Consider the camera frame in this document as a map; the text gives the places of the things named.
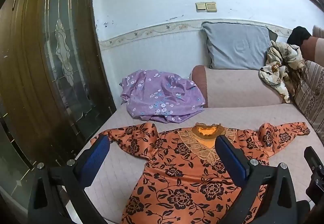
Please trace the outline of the orange black floral blouse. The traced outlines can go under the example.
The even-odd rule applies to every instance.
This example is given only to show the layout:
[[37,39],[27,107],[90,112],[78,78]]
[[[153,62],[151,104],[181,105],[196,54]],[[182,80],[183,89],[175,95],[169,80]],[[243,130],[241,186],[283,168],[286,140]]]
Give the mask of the orange black floral blouse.
[[271,156],[309,132],[304,122],[264,123],[257,131],[199,123],[158,132],[150,122],[105,130],[102,135],[121,150],[146,159],[121,222],[218,223],[240,188],[215,151],[216,137],[226,136],[248,159],[267,165]]

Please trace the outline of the wooden glass door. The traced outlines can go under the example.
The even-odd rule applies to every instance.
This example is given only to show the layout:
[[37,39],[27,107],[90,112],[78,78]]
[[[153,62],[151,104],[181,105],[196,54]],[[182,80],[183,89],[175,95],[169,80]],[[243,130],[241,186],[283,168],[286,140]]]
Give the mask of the wooden glass door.
[[1,196],[27,213],[37,165],[64,166],[116,110],[92,0],[1,7]]

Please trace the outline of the striped beige cushion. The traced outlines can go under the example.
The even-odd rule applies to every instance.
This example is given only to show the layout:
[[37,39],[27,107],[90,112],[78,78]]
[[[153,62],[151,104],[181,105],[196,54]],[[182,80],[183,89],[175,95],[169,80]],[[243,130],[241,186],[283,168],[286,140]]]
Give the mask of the striped beige cushion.
[[300,71],[293,72],[294,102],[323,142],[324,87],[323,66],[307,60]]

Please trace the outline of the purple floral garment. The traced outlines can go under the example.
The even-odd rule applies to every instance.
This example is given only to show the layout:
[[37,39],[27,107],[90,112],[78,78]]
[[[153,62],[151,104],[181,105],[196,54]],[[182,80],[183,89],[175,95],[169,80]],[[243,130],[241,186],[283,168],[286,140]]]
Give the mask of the purple floral garment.
[[182,123],[202,112],[205,98],[194,81],[157,70],[138,70],[121,80],[121,99],[134,119]]

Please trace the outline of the cream floral crumpled cloth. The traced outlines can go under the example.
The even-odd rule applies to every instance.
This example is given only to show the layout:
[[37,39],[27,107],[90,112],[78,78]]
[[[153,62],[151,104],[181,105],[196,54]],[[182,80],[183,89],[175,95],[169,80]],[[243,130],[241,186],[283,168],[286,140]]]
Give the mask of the cream floral crumpled cloth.
[[290,94],[293,93],[291,73],[301,72],[304,67],[305,60],[299,46],[271,41],[265,66],[259,70],[259,78],[274,89],[285,103],[290,103]]

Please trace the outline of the grey pillow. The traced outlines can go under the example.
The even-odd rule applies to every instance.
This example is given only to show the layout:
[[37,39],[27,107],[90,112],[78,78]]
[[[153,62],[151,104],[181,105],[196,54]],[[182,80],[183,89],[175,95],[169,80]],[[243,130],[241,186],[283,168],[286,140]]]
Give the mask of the grey pillow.
[[211,69],[259,70],[271,42],[277,40],[277,34],[264,26],[205,21],[201,27]]

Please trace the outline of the right gold wall switch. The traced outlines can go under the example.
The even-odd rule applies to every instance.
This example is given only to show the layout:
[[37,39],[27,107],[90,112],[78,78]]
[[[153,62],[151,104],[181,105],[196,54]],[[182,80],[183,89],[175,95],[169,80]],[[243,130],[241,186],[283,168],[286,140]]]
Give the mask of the right gold wall switch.
[[206,11],[209,13],[216,13],[217,12],[217,6],[215,2],[206,2]]

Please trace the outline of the gold wall switch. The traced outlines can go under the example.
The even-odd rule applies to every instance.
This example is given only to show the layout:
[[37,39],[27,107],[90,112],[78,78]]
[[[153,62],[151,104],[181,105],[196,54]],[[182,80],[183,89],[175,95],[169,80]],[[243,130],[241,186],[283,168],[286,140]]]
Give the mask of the gold wall switch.
[[215,2],[206,2],[206,11],[209,13],[216,13],[217,12],[217,6]]
[[207,10],[205,2],[197,2],[195,8],[197,12],[205,12]]

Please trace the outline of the left gold wall switch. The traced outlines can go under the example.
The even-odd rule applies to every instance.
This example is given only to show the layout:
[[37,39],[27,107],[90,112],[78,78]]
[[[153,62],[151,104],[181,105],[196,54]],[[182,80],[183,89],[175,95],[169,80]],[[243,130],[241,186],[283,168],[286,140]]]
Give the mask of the left gold wall switch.
[[205,12],[207,10],[205,2],[197,2],[195,8],[197,12]]

